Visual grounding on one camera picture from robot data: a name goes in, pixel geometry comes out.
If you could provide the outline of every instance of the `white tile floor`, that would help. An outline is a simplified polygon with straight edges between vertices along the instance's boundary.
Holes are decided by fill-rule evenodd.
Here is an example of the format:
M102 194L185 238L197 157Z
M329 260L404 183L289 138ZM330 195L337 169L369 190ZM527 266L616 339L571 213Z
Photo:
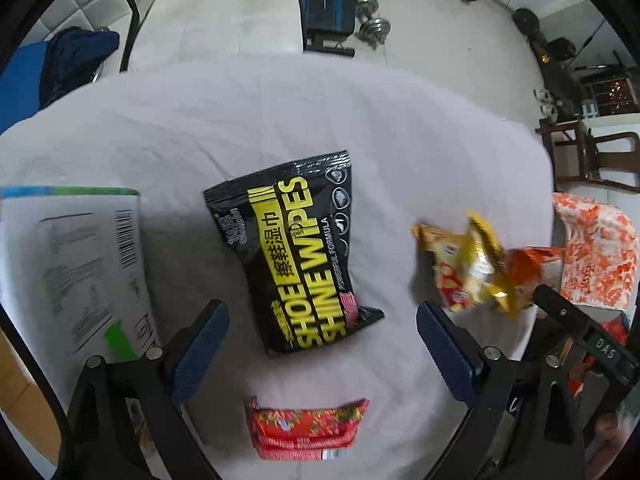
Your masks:
M423 75L532 131L541 117L532 94L542 76L510 15L490 0L378 0L391 22L373 51L352 36L356 58Z

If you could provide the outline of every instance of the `blue gripper pad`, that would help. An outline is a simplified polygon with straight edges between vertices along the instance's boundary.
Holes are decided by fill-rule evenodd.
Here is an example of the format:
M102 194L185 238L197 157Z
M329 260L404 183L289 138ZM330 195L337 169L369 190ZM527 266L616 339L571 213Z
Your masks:
M418 333L431 353L453 398L471 407L478 396L474 385L474 369L434 313L434 308L440 307L426 303L418 307L415 316Z
M193 397L228 329L229 309L221 302L175 367L172 401L176 406Z

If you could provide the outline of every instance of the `wooden chair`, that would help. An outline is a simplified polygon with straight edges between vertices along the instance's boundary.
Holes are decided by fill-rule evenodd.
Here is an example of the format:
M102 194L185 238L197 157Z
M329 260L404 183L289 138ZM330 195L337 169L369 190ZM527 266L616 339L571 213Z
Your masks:
M567 135L568 130L575 132L575 139ZM591 130L587 130L582 121L571 123L540 124L536 130L542 136L542 142L551 158L554 183L562 184L566 182L576 182L582 184L593 184L596 186L606 186L612 189L619 189L631 193L640 193L640 137L635 132L620 132L601 137L593 137ZM568 140L554 142L551 135L553 132L564 132ZM629 139L632 143L630 152L600 152L598 145L610 140ZM578 155L578 175L556 176L556 146L575 146ZM600 170L616 170L632 173L635 176L636 185L629 186L614 180L605 180L600 176Z

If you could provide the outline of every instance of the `barcode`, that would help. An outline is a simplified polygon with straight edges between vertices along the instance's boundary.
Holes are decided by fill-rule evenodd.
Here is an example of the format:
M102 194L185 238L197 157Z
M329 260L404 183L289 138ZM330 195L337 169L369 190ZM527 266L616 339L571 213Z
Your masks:
M333 460L334 458L338 458L341 453L341 449L323 449L322 460Z
M116 211L116 238L120 252L120 265L123 269L137 260L136 246L133 243L133 222L131 209Z

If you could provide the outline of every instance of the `red floral package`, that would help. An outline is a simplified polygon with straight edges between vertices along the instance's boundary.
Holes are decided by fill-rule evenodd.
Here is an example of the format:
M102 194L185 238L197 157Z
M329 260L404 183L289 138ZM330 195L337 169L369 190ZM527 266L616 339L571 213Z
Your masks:
M353 445L367 399L322 410L261 408L254 397L247 406L247 425L260 458L330 460Z

